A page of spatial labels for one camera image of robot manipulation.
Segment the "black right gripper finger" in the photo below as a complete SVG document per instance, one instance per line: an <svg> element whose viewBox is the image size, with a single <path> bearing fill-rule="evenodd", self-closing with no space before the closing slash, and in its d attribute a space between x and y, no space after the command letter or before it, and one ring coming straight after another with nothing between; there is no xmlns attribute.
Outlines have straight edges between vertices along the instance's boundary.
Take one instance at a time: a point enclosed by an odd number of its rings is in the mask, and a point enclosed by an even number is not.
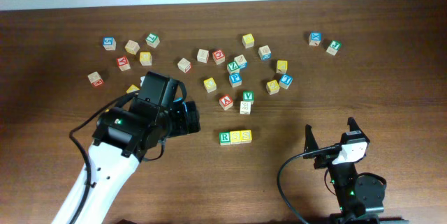
<svg viewBox="0 0 447 224"><path fill-rule="evenodd" d="M360 133L361 129L358 126L358 124L356 123L355 119L353 117L349 117L347 120L347 125L349 126L349 132L354 132L354 133Z"/></svg>
<svg viewBox="0 0 447 224"><path fill-rule="evenodd" d="M312 133L312 127L307 124L305 126L305 147L304 153L308 154L319 150L318 144L315 140L314 134Z"/></svg>

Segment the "green R block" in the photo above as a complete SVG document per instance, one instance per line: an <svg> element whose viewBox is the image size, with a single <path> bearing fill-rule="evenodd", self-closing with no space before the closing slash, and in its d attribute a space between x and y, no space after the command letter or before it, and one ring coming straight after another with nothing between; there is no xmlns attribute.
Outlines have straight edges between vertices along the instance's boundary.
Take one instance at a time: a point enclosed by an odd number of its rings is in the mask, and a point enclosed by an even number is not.
<svg viewBox="0 0 447 224"><path fill-rule="evenodd" d="M220 132L219 134L219 144L223 145L231 145L230 133L229 132Z"/></svg>

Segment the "yellow S block front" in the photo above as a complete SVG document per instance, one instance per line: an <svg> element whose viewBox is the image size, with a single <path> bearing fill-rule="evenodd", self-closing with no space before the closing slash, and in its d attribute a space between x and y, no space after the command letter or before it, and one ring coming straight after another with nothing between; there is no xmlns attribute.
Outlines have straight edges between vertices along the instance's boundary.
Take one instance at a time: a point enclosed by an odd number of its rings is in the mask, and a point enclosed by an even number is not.
<svg viewBox="0 0 447 224"><path fill-rule="evenodd" d="M240 144L241 141L241 131L237 130L237 131L231 131L230 132L230 143L231 144Z"/></svg>

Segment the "yellow s block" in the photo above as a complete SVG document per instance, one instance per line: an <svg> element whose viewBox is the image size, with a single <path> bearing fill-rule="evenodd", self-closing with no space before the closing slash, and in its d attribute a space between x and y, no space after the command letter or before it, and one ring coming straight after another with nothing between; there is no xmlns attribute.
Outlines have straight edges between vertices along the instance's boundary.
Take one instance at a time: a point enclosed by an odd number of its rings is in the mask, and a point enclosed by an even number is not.
<svg viewBox="0 0 447 224"><path fill-rule="evenodd" d="M240 144L241 141L241 131L237 130L237 131L231 131L230 132L230 143L231 144Z"/></svg>
<svg viewBox="0 0 447 224"><path fill-rule="evenodd" d="M252 142L252 133L251 130L241 130L241 143L251 143Z"/></svg>

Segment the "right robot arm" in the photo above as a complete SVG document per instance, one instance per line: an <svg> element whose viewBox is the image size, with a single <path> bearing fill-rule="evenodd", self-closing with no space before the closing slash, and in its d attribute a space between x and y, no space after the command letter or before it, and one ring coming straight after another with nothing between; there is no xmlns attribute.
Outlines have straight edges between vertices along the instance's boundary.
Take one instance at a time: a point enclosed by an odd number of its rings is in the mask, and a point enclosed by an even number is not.
<svg viewBox="0 0 447 224"><path fill-rule="evenodd" d="M305 159L314 159L314 168L326 169L330 175L340 207L331 214L331 223L379 223L378 215L384 212L386 180L379 175L357 173L356 163L366 157L369 138L355 119L348 118L349 131L340 142L319 148L310 125L305 126Z"/></svg>

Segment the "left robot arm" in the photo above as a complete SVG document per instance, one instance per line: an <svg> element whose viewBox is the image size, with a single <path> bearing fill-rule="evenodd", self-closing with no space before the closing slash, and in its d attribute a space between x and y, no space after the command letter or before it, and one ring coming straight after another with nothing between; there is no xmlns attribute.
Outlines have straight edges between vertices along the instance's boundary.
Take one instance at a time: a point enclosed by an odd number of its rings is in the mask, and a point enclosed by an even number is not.
<svg viewBox="0 0 447 224"><path fill-rule="evenodd" d="M92 115L93 142L80 150L85 162L54 223L102 223L123 185L149 149L172 137L200 131L196 104L186 100L183 82L148 72L138 91L120 96Z"/></svg>

